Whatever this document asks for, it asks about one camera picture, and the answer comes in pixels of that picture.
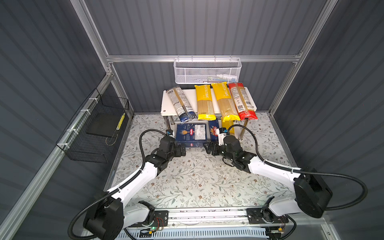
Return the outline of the wide blue Barilla pasta box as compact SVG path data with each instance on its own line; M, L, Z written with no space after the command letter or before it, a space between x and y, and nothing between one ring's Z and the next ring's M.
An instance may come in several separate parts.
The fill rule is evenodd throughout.
M206 124L179 124L176 140L188 148L202 147L208 141Z

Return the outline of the narrow blue Barilla spaghetti box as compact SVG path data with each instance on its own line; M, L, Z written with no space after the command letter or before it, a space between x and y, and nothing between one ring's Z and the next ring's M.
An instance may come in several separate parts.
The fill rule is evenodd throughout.
M209 121L210 138L212 142L218 141L217 129L219 128L218 120Z

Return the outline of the yellow Pastatime bag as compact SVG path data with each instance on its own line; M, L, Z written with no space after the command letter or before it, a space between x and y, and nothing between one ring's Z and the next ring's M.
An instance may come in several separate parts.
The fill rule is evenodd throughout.
M232 121L232 120L229 120L229 121L226 121L226 122L222 122L222 128L226 128L228 130L234 124L235 124L235 122ZM234 136L235 135L235 128L234 127L231 128L229 130L229 133L230 133L230 135Z
M210 85L195 85L197 105L198 105L198 120L214 121L216 115L214 112L211 86Z
M215 97L221 111L222 121L240 121L240 117L236 110L234 100L232 99L231 93L227 87L227 83L213 83Z

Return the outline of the dark blue clear spaghetti bag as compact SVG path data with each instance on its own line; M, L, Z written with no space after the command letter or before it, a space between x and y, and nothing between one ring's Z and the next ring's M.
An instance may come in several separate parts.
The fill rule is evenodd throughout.
M180 87L174 87L172 89L169 89L166 91L166 93L171 99L174 109L176 110L179 120L182 124L198 119L198 116L193 110L184 91Z

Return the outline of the red spaghetti bag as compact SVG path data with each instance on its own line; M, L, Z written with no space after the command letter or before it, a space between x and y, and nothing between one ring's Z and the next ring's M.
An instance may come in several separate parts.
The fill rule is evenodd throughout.
M255 108L242 83L229 83L229 89L232 94L238 115L241 120L258 120Z

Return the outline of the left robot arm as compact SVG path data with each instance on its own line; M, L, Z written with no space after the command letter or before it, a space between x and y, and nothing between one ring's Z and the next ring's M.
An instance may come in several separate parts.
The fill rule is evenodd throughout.
M168 167L173 158L185 155L185 144L177 143L169 136L163 137L158 149L144 156L140 169L109 189L101 200L87 208L83 227L92 233L87 238L114 240L124 228L152 218L154 207L148 203L140 202L130 210L125 207L137 192Z

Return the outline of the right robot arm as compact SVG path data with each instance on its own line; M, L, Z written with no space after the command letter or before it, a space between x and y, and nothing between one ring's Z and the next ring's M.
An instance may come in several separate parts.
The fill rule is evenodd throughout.
M219 141L204 143L203 146L207 154L221 156L226 165L267 177L291 191L288 195L268 198L261 210L261 217L267 223L296 213L318 219L323 216L333 195L320 175L295 173L295 168L281 170L282 165L263 161L258 154L244 151L235 136L220 137Z

